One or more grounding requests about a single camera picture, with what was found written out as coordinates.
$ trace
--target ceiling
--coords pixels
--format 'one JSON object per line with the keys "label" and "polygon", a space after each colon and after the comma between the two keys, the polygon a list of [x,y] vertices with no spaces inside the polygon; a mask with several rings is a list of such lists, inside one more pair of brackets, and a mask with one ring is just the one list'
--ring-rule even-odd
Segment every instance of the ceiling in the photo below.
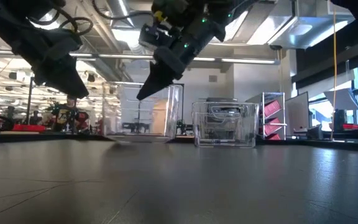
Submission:
{"label": "ceiling", "polygon": [[[97,0],[96,3],[102,12],[117,16],[124,13],[122,9],[126,9],[127,12],[132,10],[149,11],[152,1]],[[129,29],[125,22],[112,22],[102,19],[92,8],[90,0],[67,0],[64,10],[73,17],[88,17],[94,22],[93,30],[82,38],[84,45],[78,51],[79,53],[151,54],[150,51],[137,45],[136,36],[139,35],[139,27],[143,23],[151,22],[149,17],[132,18],[131,22],[135,28]],[[349,23],[353,20],[350,12],[338,7],[336,7],[336,11],[340,12],[337,22],[346,21]],[[55,25],[58,26],[63,21],[64,18],[61,17]],[[329,35],[333,24],[333,6],[326,0],[261,0],[245,12],[239,21],[226,28],[231,39],[224,43],[217,40],[211,41],[200,53],[200,57],[276,60],[277,53],[269,47],[269,44],[281,45],[284,48],[304,49],[318,41],[316,40],[317,37],[324,39],[324,35]],[[88,24],[81,23],[79,30],[84,30],[87,26]],[[125,32],[118,34],[116,30],[124,30]],[[0,50],[9,49],[10,47],[0,39]],[[0,98],[8,101],[6,103],[0,102],[0,107],[12,101],[16,104],[16,100],[20,100],[20,104],[25,107],[27,103],[25,94],[28,93],[28,87],[21,85],[29,84],[30,67],[22,59],[12,59],[8,56],[0,58],[0,68],[5,66],[6,70],[0,71]],[[228,68],[227,64],[221,62],[193,62],[190,67],[219,68],[222,71]],[[91,96],[101,96],[102,82],[130,82],[132,81],[131,75],[147,75],[149,62],[145,60],[94,58],[91,61],[78,62],[77,69],[80,75],[84,76],[84,80],[87,79],[84,75],[85,71],[96,74],[96,81],[87,83],[87,86],[89,89],[94,89]],[[9,79],[9,72],[23,71],[27,72],[27,78],[24,80]],[[7,91],[7,85],[17,86],[13,90]],[[51,93],[45,87],[36,88],[33,94],[36,96],[32,103],[34,108],[44,108],[48,104],[48,102],[45,102],[47,98],[65,101],[63,95]],[[94,100],[95,98],[84,100],[80,106],[88,109],[96,108],[101,111],[100,103],[98,104]]]}

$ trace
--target person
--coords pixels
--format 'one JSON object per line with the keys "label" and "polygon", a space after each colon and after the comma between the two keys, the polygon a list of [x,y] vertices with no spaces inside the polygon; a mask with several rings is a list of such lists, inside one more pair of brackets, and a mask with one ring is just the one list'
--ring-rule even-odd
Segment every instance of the person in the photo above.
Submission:
{"label": "person", "polygon": [[30,125],[40,125],[42,118],[38,117],[38,111],[34,111],[33,115],[30,117]]}
{"label": "person", "polygon": [[67,103],[60,105],[58,108],[52,111],[52,114],[56,116],[55,123],[52,130],[55,132],[60,131],[75,131],[78,124],[78,109],[75,106],[76,98],[73,96],[67,96]]}

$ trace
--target dark tabletop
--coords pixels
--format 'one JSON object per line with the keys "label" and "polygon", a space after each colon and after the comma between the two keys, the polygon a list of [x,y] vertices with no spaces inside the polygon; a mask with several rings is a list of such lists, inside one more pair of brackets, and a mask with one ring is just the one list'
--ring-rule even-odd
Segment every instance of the dark tabletop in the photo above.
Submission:
{"label": "dark tabletop", "polygon": [[0,223],[358,223],[358,152],[0,144]]}

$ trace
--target transparent box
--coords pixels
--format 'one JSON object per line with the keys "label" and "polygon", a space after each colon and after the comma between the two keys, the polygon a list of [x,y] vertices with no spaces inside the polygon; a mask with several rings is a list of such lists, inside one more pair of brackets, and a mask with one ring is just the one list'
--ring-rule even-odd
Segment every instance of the transparent box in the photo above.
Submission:
{"label": "transparent box", "polygon": [[193,103],[195,145],[255,147],[258,112],[255,103]]}
{"label": "transparent box", "polygon": [[142,83],[103,83],[103,134],[128,141],[168,141],[177,132],[182,86],[171,85],[139,101]]}

